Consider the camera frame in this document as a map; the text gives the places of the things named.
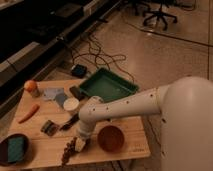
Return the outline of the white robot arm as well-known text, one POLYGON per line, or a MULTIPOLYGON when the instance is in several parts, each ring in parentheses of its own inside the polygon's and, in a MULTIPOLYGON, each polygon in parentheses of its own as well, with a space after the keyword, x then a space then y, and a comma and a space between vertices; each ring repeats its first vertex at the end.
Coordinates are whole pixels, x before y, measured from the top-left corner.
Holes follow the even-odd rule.
POLYGON ((77 135, 91 137, 106 119, 159 114, 162 171, 213 171, 213 82, 184 77, 113 102, 92 97, 80 109, 77 135))

